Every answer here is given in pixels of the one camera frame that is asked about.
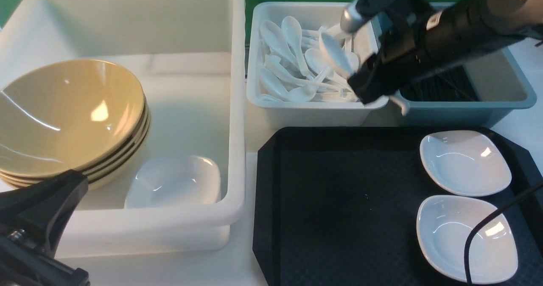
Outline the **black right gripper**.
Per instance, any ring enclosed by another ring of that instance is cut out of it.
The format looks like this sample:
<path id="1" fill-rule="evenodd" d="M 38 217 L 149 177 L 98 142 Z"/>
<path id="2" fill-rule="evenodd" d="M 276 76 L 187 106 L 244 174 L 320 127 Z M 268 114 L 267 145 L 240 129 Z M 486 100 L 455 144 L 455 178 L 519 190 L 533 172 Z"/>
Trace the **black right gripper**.
<path id="1" fill-rule="evenodd" d="M 393 95 L 411 82 L 424 59 L 423 35 L 435 9 L 427 0 L 353 0 L 341 13 L 340 27 L 355 34 L 379 13 L 391 27 L 380 36 L 381 46 L 361 63 L 347 82 L 365 105 Z"/>

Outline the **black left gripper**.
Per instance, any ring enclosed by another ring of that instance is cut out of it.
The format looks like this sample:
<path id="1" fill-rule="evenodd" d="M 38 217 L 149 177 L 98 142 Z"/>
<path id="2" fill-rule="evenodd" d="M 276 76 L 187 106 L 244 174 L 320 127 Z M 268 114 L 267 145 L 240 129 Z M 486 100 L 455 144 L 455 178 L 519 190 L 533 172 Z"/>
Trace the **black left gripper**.
<path id="1" fill-rule="evenodd" d="M 88 191 L 87 176 L 68 170 L 0 194 L 2 286 L 91 284 L 87 271 L 53 258 L 70 217 Z"/>

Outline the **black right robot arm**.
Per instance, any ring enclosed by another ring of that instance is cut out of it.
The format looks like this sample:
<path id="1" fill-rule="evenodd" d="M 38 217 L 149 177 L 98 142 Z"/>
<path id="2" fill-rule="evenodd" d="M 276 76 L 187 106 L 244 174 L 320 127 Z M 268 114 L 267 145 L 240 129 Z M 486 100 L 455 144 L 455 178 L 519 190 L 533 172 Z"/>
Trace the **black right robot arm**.
<path id="1" fill-rule="evenodd" d="M 526 38 L 542 40 L 543 0 L 460 0 L 437 12 L 427 0 L 353 0 L 341 30 L 355 34 L 380 13 L 392 28 L 379 51 L 347 75 L 363 104 Z"/>

